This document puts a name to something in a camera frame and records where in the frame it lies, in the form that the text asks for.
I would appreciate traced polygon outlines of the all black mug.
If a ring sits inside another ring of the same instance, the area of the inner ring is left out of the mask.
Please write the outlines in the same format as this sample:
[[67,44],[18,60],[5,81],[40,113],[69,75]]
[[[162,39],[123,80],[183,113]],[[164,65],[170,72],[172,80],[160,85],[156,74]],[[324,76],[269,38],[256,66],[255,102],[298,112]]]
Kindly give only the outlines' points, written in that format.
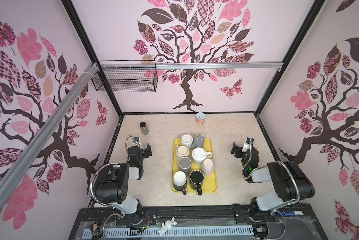
[[202,195],[202,184],[204,182],[204,174],[200,170],[192,171],[189,175],[190,187],[196,191],[199,196]]

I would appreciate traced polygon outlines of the black mug white base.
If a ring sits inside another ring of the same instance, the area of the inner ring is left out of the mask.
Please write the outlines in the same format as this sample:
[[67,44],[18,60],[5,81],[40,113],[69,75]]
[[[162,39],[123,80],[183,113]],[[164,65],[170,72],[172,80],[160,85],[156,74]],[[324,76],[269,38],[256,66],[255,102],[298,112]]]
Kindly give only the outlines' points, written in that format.
[[172,187],[175,191],[182,193],[184,196],[187,194],[187,177],[186,174],[182,171],[177,171],[173,175]]

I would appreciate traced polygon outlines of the grey mug front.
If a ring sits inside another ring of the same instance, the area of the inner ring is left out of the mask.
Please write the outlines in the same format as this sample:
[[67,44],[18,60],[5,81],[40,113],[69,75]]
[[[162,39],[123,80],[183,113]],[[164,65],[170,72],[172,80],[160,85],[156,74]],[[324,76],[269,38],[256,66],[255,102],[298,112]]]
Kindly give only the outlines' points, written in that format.
[[179,171],[185,173],[186,176],[189,176],[191,173],[192,161],[189,157],[182,157],[178,160]]

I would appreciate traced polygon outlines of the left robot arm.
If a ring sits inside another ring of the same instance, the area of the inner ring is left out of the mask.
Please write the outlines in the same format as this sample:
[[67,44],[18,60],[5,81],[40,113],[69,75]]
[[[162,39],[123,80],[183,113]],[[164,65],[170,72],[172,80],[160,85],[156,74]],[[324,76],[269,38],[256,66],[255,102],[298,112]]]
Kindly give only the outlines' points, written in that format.
[[[128,139],[133,146],[128,147]],[[93,176],[89,191],[95,203],[119,210],[122,214],[142,215],[139,200],[128,194],[129,181],[141,180],[144,173],[144,159],[152,156],[150,145],[144,148],[139,137],[129,135],[125,142],[126,163],[109,163],[101,166]]]

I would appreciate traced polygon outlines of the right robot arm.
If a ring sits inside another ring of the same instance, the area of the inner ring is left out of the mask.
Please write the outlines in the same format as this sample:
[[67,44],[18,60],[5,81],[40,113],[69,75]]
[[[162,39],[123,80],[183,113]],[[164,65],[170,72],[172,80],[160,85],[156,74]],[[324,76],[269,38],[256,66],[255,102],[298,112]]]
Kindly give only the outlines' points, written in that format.
[[280,208],[315,195],[312,182],[295,162],[277,161],[260,167],[259,151],[253,143],[253,138],[247,138],[242,147],[233,143],[230,152],[241,160],[241,174],[248,183],[271,182],[273,185],[270,191],[251,200],[248,214],[252,220],[259,221],[267,215],[275,214]]

